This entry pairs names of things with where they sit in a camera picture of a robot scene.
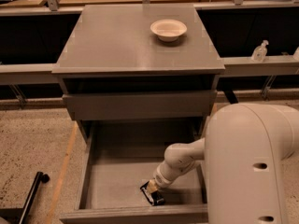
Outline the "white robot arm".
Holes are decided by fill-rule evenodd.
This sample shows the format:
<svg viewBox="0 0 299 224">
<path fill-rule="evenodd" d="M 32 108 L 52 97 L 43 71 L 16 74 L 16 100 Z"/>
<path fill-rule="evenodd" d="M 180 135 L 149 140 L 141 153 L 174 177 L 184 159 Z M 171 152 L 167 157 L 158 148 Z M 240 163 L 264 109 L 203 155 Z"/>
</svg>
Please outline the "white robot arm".
<svg viewBox="0 0 299 224">
<path fill-rule="evenodd" d="M 170 186 L 205 162 L 209 224 L 287 224 L 280 161 L 299 148 L 299 111 L 285 105 L 227 105 L 204 137 L 164 152 L 146 190 Z"/>
</svg>

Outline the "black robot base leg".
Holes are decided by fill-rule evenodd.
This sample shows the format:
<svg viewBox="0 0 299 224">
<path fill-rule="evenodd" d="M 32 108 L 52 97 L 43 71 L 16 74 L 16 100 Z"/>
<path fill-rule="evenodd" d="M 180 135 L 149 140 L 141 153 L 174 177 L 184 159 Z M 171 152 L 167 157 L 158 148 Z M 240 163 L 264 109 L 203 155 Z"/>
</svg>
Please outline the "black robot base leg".
<svg viewBox="0 0 299 224">
<path fill-rule="evenodd" d="M 40 184 L 49 181 L 48 174 L 37 172 L 23 207 L 0 209 L 0 224 L 26 224 Z"/>
</svg>

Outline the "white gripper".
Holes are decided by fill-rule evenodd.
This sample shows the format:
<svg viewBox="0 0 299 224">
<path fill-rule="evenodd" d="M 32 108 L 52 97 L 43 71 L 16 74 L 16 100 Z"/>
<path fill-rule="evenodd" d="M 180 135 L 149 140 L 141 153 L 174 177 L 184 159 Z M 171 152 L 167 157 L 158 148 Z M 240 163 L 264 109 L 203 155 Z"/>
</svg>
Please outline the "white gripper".
<svg viewBox="0 0 299 224">
<path fill-rule="evenodd" d="M 159 188 L 167 188 L 180 176 L 180 170 L 168 165 L 165 161 L 160 163 L 153 173 L 153 178 L 148 182 L 147 192 L 153 193 Z"/>
</svg>

